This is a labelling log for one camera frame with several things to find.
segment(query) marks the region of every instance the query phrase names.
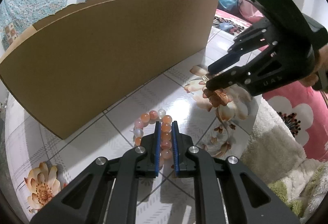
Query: metal screw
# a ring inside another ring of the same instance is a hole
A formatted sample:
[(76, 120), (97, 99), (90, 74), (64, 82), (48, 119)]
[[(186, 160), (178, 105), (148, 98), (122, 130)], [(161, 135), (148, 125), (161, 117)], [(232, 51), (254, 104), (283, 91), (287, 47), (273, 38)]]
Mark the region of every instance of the metal screw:
[(232, 155), (232, 156), (228, 157), (228, 162), (230, 164), (236, 164), (238, 162), (238, 158), (236, 158), (235, 156)]
[(106, 158), (104, 158), (104, 157), (98, 157), (97, 159), (96, 159), (96, 164), (97, 165), (103, 165), (103, 164), (105, 164), (106, 163)]
[(193, 154), (198, 153), (198, 151), (199, 151), (199, 148), (197, 146), (191, 146), (191, 147), (189, 147), (189, 152), (191, 152)]
[(136, 147), (135, 149), (135, 152), (137, 152), (138, 154), (142, 154), (142, 153), (145, 153), (145, 148), (143, 146), (138, 146)]

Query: cardboard box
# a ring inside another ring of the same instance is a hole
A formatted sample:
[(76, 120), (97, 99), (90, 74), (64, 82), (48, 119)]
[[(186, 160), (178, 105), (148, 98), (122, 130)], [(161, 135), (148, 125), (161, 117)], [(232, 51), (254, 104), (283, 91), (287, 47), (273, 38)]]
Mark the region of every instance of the cardboard box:
[(206, 46), (218, 0), (88, 0), (19, 35), (0, 77), (65, 139), (102, 110)]

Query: pink bead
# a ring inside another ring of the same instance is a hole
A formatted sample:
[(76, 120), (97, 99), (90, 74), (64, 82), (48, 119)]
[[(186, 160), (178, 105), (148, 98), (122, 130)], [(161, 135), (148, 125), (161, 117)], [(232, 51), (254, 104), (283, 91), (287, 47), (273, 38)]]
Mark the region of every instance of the pink bead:
[(150, 119), (157, 119), (157, 117), (158, 117), (157, 111), (155, 111), (155, 110), (150, 111), (149, 116), (150, 116)]
[(162, 132), (161, 133), (161, 139), (162, 140), (171, 140), (171, 133), (170, 132)]
[(150, 120), (150, 116), (147, 113), (144, 113), (140, 116), (140, 119), (143, 123), (147, 123)]
[(171, 149), (172, 143), (169, 140), (163, 140), (161, 142), (161, 148), (162, 149)]
[(162, 167), (164, 165), (164, 158), (161, 156), (159, 157), (159, 167)]
[(135, 126), (135, 128), (143, 129), (143, 122), (140, 119), (137, 119), (134, 122), (134, 126)]
[(172, 152), (169, 149), (165, 149), (161, 152), (161, 157), (165, 160), (168, 160), (172, 157)]
[(162, 123), (161, 130), (162, 132), (169, 132), (171, 130), (171, 125), (167, 123)]
[(136, 144), (136, 146), (139, 146), (141, 144), (141, 137), (137, 137), (134, 143)]
[(163, 123), (168, 123), (168, 124), (171, 124), (171, 122), (172, 122), (172, 117), (170, 116), (170, 115), (165, 115), (164, 117), (163, 117)]

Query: white bead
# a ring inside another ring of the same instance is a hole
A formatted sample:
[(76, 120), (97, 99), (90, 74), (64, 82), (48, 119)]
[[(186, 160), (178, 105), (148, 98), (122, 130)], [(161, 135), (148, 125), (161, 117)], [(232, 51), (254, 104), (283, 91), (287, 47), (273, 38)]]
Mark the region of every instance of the white bead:
[(143, 136), (143, 130), (139, 128), (135, 128), (133, 132), (135, 137), (142, 137)]
[(166, 111), (164, 109), (160, 109), (157, 111), (158, 117), (162, 119), (166, 115)]

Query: translucent bead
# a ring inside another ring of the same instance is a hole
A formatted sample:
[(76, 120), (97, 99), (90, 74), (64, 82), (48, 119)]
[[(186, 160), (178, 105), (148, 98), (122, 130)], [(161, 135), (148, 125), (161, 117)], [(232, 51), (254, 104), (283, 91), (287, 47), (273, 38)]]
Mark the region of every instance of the translucent bead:
[(161, 142), (161, 148), (164, 149), (171, 149), (172, 143), (169, 140), (163, 140)]
[(161, 130), (162, 132), (169, 132), (171, 130), (171, 125), (167, 123), (162, 123)]
[(163, 117), (163, 123), (171, 124), (171, 122), (172, 122), (172, 117), (170, 115), (165, 115)]
[(135, 128), (133, 134), (135, 137), (143, 137), (143, 130), (140, 128)]
[(164, 158), (161, 156), (159, 157), (159, 167), (162, 167), (164, 165)]
[(165, 149), (161, 152), (161, 156), (163, 159), (168, 160), (172, 157), (172, 152), (169, 149)]
[(141, 137), (137, 137), (134, 143), (136, 144), (136, 146), (139, 146), (141, 144)]
[(158, 117), (157, 111), (155, 111), (155, 110), (150, 111), (149, 116), (150, 116), (150, 119), (157, 119), (157, 117)]
[(143, 129), (143, 122), (140, 119), (137, 119), (134, 122), (134, 126), (135, 126), (135, 128)]
[(166, 111), (164, 109), (160, 109), (157, 111), (157, 115), (160, 119), (162, 119), (166, 115)]
[(170, 132), (162, 132), (161, 133), (161, 139), (162, 140), (171, 140), (171, 133)]
[(144, 113), (140, 116), (140, 119), (143, 123), (147, 123), (150, 120), (150, 116), (147, 113)]

